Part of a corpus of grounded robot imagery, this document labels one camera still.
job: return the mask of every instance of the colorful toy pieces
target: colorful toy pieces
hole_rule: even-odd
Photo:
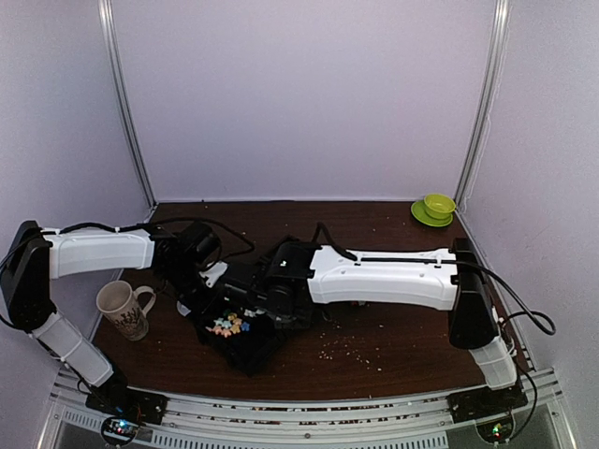
[[[255,316],[253,313],[248,314],[247,312],[248,311],[246,311],[245,316]],[[221,335],[226,339],[232,335],[250,331],[250,324],[244,322],[241,318],[238,318],[237,313],[225,311],[224,316],[226,318],[217,318],[214,320],[214,327],[206,326],[206,329],[209,332],[212,332],[216,335]]]

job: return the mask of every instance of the mug pattern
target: mug pattern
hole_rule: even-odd
[[[118,318],[111,320],[115,327],[129,340],[139,340],[148,332],[148,320],[141,312],[140,307],[121,313]]]

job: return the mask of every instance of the wire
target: wire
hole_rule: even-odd
[[[63,360],[61,359],[61,357],[55,353],[50,346],[48,346],[46,343],[44,343],[42,340],[38,340],[38,339],[34,339],[35,341],[37,341],[39,343],[39,345],[44,348],[46,350],[46,352],[48,353],[48,355],[53,359],[56,360],[57,362],[61,362],[63,363]]]
[[[323,320],[325,320],[327,323],[330,323],[331,321],[333,321],[332,317],[330,316],[329,311],[325,309],[324,304],[319,304],[317,309],[320,311],[320,314],[322,315]]]
[[[502,335],[502,339],[505,341],[505,346],[507,347],[507,353],[510,354],[510,356],[515,357],[516,356],[516,342],[514,341],[512,336],[509,335],[507,330],[505,330],[505,326],[503,324],[501,325],[500,332]]]
[[[7,255],[4,256],[2,261],[0,261],[0,274],[2,274],[2,272],[5,270],[5,267],[8,263],[8,259],[10,257],[12,257],[18,250],[20,250],[24,246],[26,246],[30,241],[33,241],[34,239],[37,239],[38,237],[39,237],[39,235],[35,234],[34,236],[31,236],[30,238],[21,241],[17,246],[15,246],[13,249],[11,249],[7,253]]]
[[[346,259],[352,260],[354,262],[358,261],[358,257],[355,254],[350,253],[343,246],[341,246],[341,245],[337,244],[337,242],[335,242],[333,237],[330,235],[329,230],[327,229],[325,224],[322,222],[316,223],[316,230],[314,231],[314,235],[312,236],[313,243],[318,242],[318,237],[320,237],[321,232],[325,235],[325,240],[327,241],[327,243],[331,246],[331,248],[333,250],[335,250],[335,252],[337,254],[345,257]]]
[[[551,318],[549,318],[547,315],[545,315],[541,311],[531,311],[531,313],[535,316],[540,316],[548,323],[553,323],[551,321]],[[512,313],[511,315],[508,315],[507,318],[505,318],[505,320],[502,324],[502,327],[506,327],[510,321],[512,321],[514,318],[518,318],[519,316],[528,316],[528,313],[526,313],[526,311],[517,311],[515,313]]]
[[[528,318],[530,318],[530,320],[534,323],[535,326],[537,326],[541,332],[547,334],[547,335],[555,335],[556,332],[556,327],[555,327],[555,323],[553,322],[553,320],[551,318],[549,318],[547,315],[545,315],[544,313],[542,313],[541,311],[531,311],[528,306],[526,305],[526,303],[522,300],[522,298],[514,291],[514,289],[506,282],[504,281],[504,279],[501,278],[501,276],[499,276],[498,274],[496,274],[495,272],[491,271],[490,269],[483,267],[482,265],[478,265],[474,262],[468,262],[465,260],[443,260],[441,262],[442,264],[449,264],[449,265],[464,265],[466,267],[471,267],[471,268],[476,268],[480,271],[482,271],[485,274],[488,274],[491,278],[493,278],[495,281],[497,281],[498,284],[500,284],[505,291],[518,303],[518,305],[522,308],[522,311],[518,311],[516,313],[514,313],[513,315],[510,315],[512,318],[514,318],[516,316],[521,316],[521,315],[527,315]],[[541,318],[543,318],[548,326],[546,326],[545,324],[541,323],[536,317],[540,316]]]
[[[178,300],[176,297],[167,292],[168,290],[168,281],[164,279],[162,281],[162,285],[160,288],[154,289],[157,295],[164,295],[165,297],[170,297],[171,299]]]
[[[82,391],[81,390],[81,384],[83,384],[83,380],[79,379],[77,381],[77,391],[79,391],[80,393],[84,394],[84,395],[91,395],[92,391],[88,389],[88,391]]]
[[[60,230],[60,234],[68,234],[69,232],[79,231],[80,229],[84,229],[86,227],[97,227],[98,229],[102,229],[103,231],[117,232],[116,228],[110,227],[105,224],[96,223],[96,222],[84,222],[84,223],[74,224],[72,226],[67,226],[66,228]]]
[[[533,387],[534,398],[533,398],[533,406],[531,407],[531,411],[528,413],[526,421],[524,421],[524,424],[522,424],[522,426],[520,426],[518,431],[514,435],[512,435],[507,440],[507,442],[512,442],[520,433],[522,433],[522,431],[526,428],[526,426],[528,426],[528,424],[531,422],[531,419],[533,419],[533,414],[534,414],[534,411],[536,410],[536,405],[539,400],[539,390],[537,389],[536,384],[534,383],[534,380],[531,377],[531,375],[528,372],[526,372],[524,369],[522,369],[522,367],[518,363],[516,363],[516,368],[518,369],[518,371],[520,371],[522,374],[524,374],[524,376],[526,376],[526,379],[528,379],[528,382],[531,383],[531,386]]]

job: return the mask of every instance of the black cable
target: black cable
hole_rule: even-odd
[[[327,229],[325,224],[322,222],[316,223],[316,230],[314,232],[314,235],[312,236],[313,243],[318,242],[318,237],[320,237],[321,232],[325,235],[325,240],[327,241],[327,243],[331,246],[331,248],[333,250],[335,250],[335,252],[338,255],[345,257],[346,259],[349,259],[354,262],[356,262],[358,260],[358,257],[355,254],[350,253],[343,246],[340,246],[339,244],[337,244],[337,242],[335,242],[333,237],[330,235],[329,230]]]
[[[50,346],[48,346],[48,345],[47,345],[46,343],[44,343],[42,340],[38,340],[38,339],[35,339],[35,340],[37,341],[37,343],[38,343],[38,344],[39,344],[39,345],[40,345],[42,348],[44,348],[44,350],[46,350],[46,352],[48,353],[48,355],[49,355],[49,356],[50,356],[50,357],[51,357],[53,360],[57,360],[57,361],[59,361],[59,362],[62,362],[62,360],[60,359],[60,356],[59,356],[57,353],[55,353],[55,352],[54,352],[54,351],[53,351],[53,350],[50,348]]]
[[[512,442],[519,434],[522,433],[522,431],[526,428],[526,426],[528,426],[528,424],[531,422],[531,419],[533,419],[533,414],[534,414],[534,411],[536,410],[536,405],[539,400],[539,390],[537,389],[536,384],[534,383],[534,380],[531,377],[531,375],[528,372],[526,372],[524,369],[522,369],[522,367],[518,363],[516,363],[516,368],[518,369],[518,371],[520,371],[522,374],[524,374],[524,376],[526,376],[526,378],[528,379],[528,382],[531,383],[531,386],[533,387],[534,398],[533,398],[533,406],[531,407],[531,411],[528,413],[528,417],[526,418],[526,421],[524,421],[524,424],[522,424],[522,426],[519,427],[518,431],[514,435],[512,435],[507,440],[507,442]]]
[[[118,414],[118,416],[123,416],[124,415],[124,411],[122,409],[120,409],[119,407],[115,407],[113,405],[110,405],[109,402],[105,398],[102,398],[100,395],[98,395],[97,392],[95,391],[95,389],[90,385],[90,383],[87,382],[85,380],[85,378],[83,376],[81,376],[81,374],[76,369],[73,369],[73,367],[71,367],[70,365],[68,366],[68,368],[71,371],[73,371],[77,377],[79,377],[79,381],[77,382],[77,389],[80,391],[80,393],[82,393],[84,395],[87,395],[87,396],[93,396],[94,398],[96,398],[97,400],[99,400],[100,403],[104,407],[106,407],[108,410],[110,410],[112,413],[116,413],[116,414]],[[89,393],[85,393],[84,391],[81,391],[80,390],[80,384],[84,384],[85,388],[88,389]]]
[[[500,327],[500,333],[501,333],[502,339],[505,341],[505,346],[507,347],[507,353],[510,354],[512,357],[516,356],[516,353],[512,354],[512,351],[516,350],[516,342],[514,341],[512,336],[509,335],[509,333],[505,330],[504,325],[502,325]]]
[[[167,291],[168,281],[166,279],[162,280],[162,285],[159,288],[154,288],[154,291],[157,295],[162,295]]]
[[[547,315],[545,315],[544,313],[542,313],[541,311],[531,311],[531,313],[535,316],[540,316],[541,318],[543,318],[545,321],[547,321],[548,323],[553,323],[551,321],[551,318],[549,318]],[[507,315],[507,318],[505,318],[502,327],[506,327],[507,324],[512,321],[514,318],[518,318],[519,316],[528,316],[528,313],[526,313],[526,311],[517,311],[515,313],[512,313],[511,315]]]
[[[10,257],[12,257],[18,250],[22,249],[24,246],[26,246],[27,244],[29,244],[30,241],[33,241],[33,240],[35,240],[37,238],[39,238],[39,235],[35,234],[34,236],[31,236],[30,238],[21,241],[17,246],[15,246],[14,248],[12,248],[7,253],[7,255],[4,256],[4,258],[2,259],[2,261],[0,261],[0,274],[2,274],[2,272],[5,270],[5,267],[7,266],[7,263],[8,263],[8,259]]]
[[[91,395],[91,394],[92,394],[92,392],[91,392],[91,391],[82,391],[82,390],[81,390],[81,384],[83,384],[83,380],[82,380],[82,379],[79,379],[79,380],[77,381],[77,391],[79,391],[79,392],[80,392],[80,393],[82,393],[83,395]]]
[[[330,323],[331,321],[333,321],[332,317],[330,316],[330,313],[327,309],[325,309],[324,305],[320,305],[320,307],[318,307],[318,309],[320,310],[320,314],[322,315],[322,319],[325,320],[327,323]]]
[[[80,229],[85,229],[86,227],[97,227],[98,229],[102,229],[103,231],[116,232],[116,228],[110,227],[105,224],[96,222],[85,222],[74,224],[72,226],[67,226],[66,228],[60,230],[60,234],[68,234],[69,232],[79,231]]]

